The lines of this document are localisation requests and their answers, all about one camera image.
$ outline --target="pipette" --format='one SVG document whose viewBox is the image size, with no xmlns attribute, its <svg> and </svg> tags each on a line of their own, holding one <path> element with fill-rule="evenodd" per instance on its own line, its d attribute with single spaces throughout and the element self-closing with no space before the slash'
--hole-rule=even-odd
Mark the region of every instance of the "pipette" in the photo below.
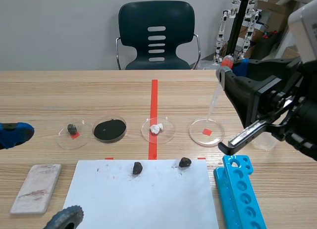
<svg viewBox="0 0 317 229">
<path fill-rule="evenodd" d="M 227 66 L 231 69 L 233 66 L 233 57 L 231 55 L 227 55 L 226 57 L 224 57 L 224 59 L 221 63 L 221 66 Z M 211 119 L 211 114 L 213 112 L 214 107 L 216 106 L 216 102 L 217 102 L 217 99 L 218 99 L 218 96 L 220 94 L 221 89 L 222 89 L 221 84 L 220 84 L 220 82 L 218 82 L 218 84 L 213 92 L 212 100 L 211 100 L 210 107 L 209 107 L 209 113 L 207 116 L 207 121 L 209 119 Z"/>
</svg>

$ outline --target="table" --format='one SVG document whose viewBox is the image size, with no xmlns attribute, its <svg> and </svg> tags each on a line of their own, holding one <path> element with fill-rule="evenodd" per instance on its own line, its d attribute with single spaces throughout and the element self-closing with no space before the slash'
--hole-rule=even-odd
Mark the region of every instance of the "table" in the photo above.
<svg viewBox="0 0 317 229">
<path fill-rule="evenodd" d="M 148 142 L 141 126 L 150 115 L 151 80 L 158 79 L 158 116 L 168 116 L 177 127 L 172 141 L 158 145 L 158 159 L 205 157 L 217 210 L 224 229 L 213 170 L 222 165 L 217 147 L 194 143 L 189 125 L 206 116 L 216 85 L 214 71 L 9 71 L 0 72 L 0 121 L 27 122 L 33 138 L 0 151 L 0 229 L 40 229 L 62 209 L 75 166 L 80 159 L 147 159 Z M 70 121 L 94 123 L 104 116 L 121 116 L 127 134 L 117 143 L 91 139 L 84 147 L 64 150 L 56 134 Z M 213 115 L 225 128 L 227 142 L 242 130 L 230 101 L 222 92 Z M 313 229 L 317 225 L 317 163 L 280 142 L 264 151 L 247 145 L 239 154 L 249 155 L 255 172 L 251 181 L 267 228 Z M 25 177 L 35 164 L 59 163 L 62 171 L 44 215 L 10 215 Z"/>
</svg>

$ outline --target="black petri dish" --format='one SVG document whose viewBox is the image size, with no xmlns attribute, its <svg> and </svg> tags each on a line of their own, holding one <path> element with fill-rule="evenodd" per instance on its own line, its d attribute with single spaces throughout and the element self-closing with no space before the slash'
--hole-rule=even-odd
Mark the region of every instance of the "black petri dish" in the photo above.
<svg viewBox="0 0 317 229">
<path fill-rule="evenodd" d="M 94 136 L 101 142 L 113 143 L 121 140 L 127 130 L 122 118 L 103 118 L 94 127 Z"/>
</svg>

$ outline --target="blue test tube rack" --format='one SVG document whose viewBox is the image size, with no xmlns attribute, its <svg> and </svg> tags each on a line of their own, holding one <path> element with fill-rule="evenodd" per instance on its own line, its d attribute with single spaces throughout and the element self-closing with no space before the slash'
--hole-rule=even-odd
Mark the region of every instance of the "blue test tube rack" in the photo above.
<svg viewBox="0 0 317 229">
<path fill-rule="evenodd" d="M 220 195 L 227 229 L 266 229 L 249 175 L 253 173 L 250 158 L 245 155 L 223 157 L 214 177 Z"/>
</svg>

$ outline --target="dark rock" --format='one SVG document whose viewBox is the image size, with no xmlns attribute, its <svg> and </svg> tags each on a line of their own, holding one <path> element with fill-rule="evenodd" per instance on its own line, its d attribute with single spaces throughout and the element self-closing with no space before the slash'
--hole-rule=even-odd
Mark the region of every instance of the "dark rock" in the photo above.
<svg viewBox="0 0 317 229">
<path fill-rule="evenodd" d="M 189 158 L 183 157 L 180 159 L 179 167 L 188 167 L 191 163 L 192 161 Z"/>
<path fill-rule="evenodd" d="M 70 134 L 75 135 L 77 133 L 77 128 L 74 124 L 69 124 L 67 130 Z"/>
<path fill-rule="evenodd" d="M 134 167 L 133 167 L 133 174 L 138 175 L 142 172 L 143 166 L 141 165 L 140 162 L 134 162 Z"/>
</svg>

